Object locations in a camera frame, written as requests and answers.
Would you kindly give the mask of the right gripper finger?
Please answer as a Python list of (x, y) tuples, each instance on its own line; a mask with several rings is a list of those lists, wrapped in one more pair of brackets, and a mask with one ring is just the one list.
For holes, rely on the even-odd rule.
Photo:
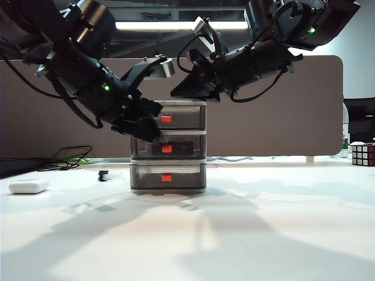
[(205, 89), (206, 97), (204, 98), (206, 101), (211, 102), (220, 102), (220, 92), (214, 89)]
[(205, 89), (216, 89), (217, 80), (208, 74), (192, 73), (185, 77), (171, 92), (176, 98), (205, 98)]

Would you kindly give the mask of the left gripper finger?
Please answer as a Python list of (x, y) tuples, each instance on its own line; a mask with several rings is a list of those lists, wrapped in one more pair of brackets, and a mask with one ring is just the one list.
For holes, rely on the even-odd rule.
[(157, 118), (162, 108), (163, 106), (156, 101), (141, 98), (139, 101), (138, 118)]
[(137, 121), (119, 120), (112, 124), (111, 130), (149, 143), (166, 143), (163, 133), (152, 118)]

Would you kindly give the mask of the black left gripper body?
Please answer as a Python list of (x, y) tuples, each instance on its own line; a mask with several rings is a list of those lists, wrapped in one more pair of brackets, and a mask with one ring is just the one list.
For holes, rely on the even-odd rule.
[(110, 83), (114, 103), (110, 109), (110, 122), (135, 122), (140, 116), (138, 83), (115, 81)]

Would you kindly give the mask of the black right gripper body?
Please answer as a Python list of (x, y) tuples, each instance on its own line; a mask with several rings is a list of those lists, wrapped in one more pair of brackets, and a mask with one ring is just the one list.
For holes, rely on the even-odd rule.
[(193, 63), (190, 75), (202, 90), (223, 92), (233, 86), (229, 78), (230, 67), (224, 60), (210, 62), (198, 49), (189, 50), (189, 60)]

